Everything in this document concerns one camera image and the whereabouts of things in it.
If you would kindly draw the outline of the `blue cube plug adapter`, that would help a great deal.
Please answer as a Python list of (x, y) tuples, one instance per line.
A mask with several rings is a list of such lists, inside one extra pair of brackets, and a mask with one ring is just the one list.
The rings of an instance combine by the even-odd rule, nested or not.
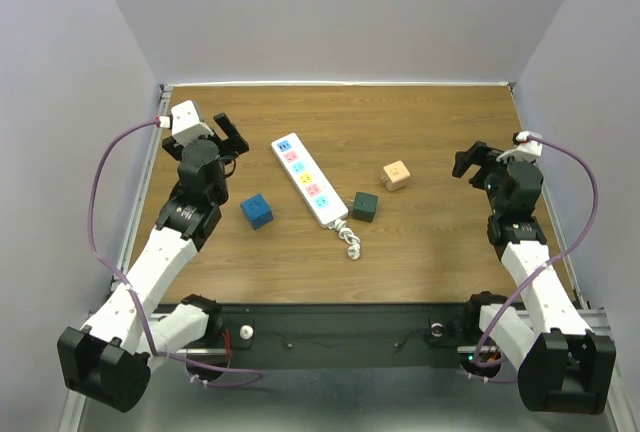
[(246, 199), (240, 207), (253, 230), (258, 230), (273, 220), (273, 211), (262, 194)]

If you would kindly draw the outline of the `orange cube plug adapter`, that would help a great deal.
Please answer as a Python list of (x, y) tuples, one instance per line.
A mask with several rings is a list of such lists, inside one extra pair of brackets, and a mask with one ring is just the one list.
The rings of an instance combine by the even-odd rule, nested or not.
[(410, 178), (411, 173), (401, 160), (387, 164), (381, 169), (381, 182), (389, 192), (405, 187)]

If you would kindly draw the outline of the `dark green cube adapter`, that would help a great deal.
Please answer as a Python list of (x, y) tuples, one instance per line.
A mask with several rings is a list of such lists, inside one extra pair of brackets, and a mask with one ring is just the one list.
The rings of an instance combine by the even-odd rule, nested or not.
[(375, 218), (377, 205), (377, 195), (359, 191), (352, 201), (351, 217), (355, 220), (371, 223)]

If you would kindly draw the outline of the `white multicolour power strip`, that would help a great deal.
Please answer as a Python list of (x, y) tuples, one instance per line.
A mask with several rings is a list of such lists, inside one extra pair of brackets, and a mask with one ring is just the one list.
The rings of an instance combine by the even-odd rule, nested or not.
[(271, 143), (271, 149), (322, 228), (348, 216), (348, 208), (296, 133)]

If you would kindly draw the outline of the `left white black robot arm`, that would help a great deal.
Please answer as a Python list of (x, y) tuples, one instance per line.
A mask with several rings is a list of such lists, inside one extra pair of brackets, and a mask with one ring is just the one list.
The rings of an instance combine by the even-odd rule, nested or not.
[(224, 138), (196, 112), (153, 120), (154, 126), (171, 132), (162, 147), (178, 162), (178, 181), (130, 270), (122, 272), (107, 259), (101, 261), (119, 281), (112, 295), (81, 328), (66, 328), (57, 342), (66, 387), (120, 412), (139, 402), (153, 371), (169, 359), (185, 363), (193, 380), (205, 386), (229, 369), (179, 352), (194, 341), (210, 346), (221, 339), (226, 348), (231, 346), (217, 302), (192, 294), (164, 320), (149, 322), (171, 283), (221, 219), (232, 174), (226, 167), (249, 150), (226, 114), (214, 121)]

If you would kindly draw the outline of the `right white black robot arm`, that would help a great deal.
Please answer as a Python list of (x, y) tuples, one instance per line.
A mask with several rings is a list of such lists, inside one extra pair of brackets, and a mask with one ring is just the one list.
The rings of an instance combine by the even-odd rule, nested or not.
[(478, 168), (469, 183), (487, 195), (488, 241), (516, 285), (510, 297), (490, 292), (470, 297), (460, 330), (476, 347), (461, 365), (469, 376), (495, 382), (501, 363), (509, 362), (530, 411), (600, 414), (616, 348), (569, 299), (554, 269), (567, 254), (550, 254), (534, 215), (543, 185), (537, 161), (547, 143), (530, 132), (515, 134), (513, 142), (502, 151), (478, 141), (455, 155), (453, 176)]

